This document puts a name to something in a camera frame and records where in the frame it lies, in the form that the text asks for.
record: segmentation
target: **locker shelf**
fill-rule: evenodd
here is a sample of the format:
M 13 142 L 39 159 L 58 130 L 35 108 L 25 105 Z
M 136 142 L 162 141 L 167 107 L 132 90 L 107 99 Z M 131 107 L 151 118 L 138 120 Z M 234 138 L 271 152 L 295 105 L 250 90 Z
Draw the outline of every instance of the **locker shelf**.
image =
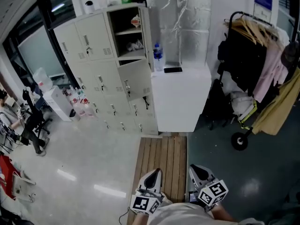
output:
M 131 33 L 139 33 L 139 32 L 142 32 L 142 29 L 141 27 L 139 28 L 128 28 L 126 30 L 123 30 L 121 32 L 116 32 L 115 35 L 118 36 L 118 35 L 124 35 L 124 34 L 131 34 Z
M 131 52 L 123 52 L 120 57 L 118 57 L 118 60 L 138 60 L 138 59 L 144 59 L 145 58 L 145 52 L 143 49 L 131 51 Z

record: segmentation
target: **locker vent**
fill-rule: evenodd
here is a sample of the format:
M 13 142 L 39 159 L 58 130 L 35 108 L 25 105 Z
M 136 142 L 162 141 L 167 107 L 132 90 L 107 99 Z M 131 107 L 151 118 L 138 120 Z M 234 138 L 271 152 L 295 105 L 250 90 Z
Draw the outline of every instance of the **locker vent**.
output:
M 117 89 L 117 92 L 122 92 L 123 91 L 122 87 L 116 87 L 116 89 Z
M 85 59 L 85 55 L 84 55 L 84 53 L 82 53 L 82 52 L 79 53 L 78 56 L 79 56 L 80 59 Z
M 103 48 L 104 55 L 111 55 L 112 51 L 110 48 Z
M 149 93 L 150 92 L 150 88 L 144 88 L 144 94 L 147 94 L 147 93 Z

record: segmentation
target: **smartphone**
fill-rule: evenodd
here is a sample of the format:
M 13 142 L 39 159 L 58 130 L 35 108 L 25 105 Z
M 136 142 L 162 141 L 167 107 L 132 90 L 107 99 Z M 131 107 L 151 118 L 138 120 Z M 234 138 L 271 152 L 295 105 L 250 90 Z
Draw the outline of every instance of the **smartphone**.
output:
M 168 68 L 164 68 L 164 72 L 165 73 L 179 73 L 179 72 L 182 72 L 182 68 L 181 67 L 168 67 Z

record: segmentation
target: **wooden platform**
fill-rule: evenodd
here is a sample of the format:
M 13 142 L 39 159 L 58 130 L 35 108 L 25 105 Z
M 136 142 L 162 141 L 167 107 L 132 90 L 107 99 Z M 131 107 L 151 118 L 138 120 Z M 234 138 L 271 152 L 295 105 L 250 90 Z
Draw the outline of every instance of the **wooden platform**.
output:
M 137 156 L 132 194 L 140 178 L 147 172 L 160 168 L 163 172 L 162 192 L 173 203 L 184 201 L 187 165 L 187 138 L 171 136 L 141 138 Z M 132 225 L 134 213 L 129 210 L 127 225 Z

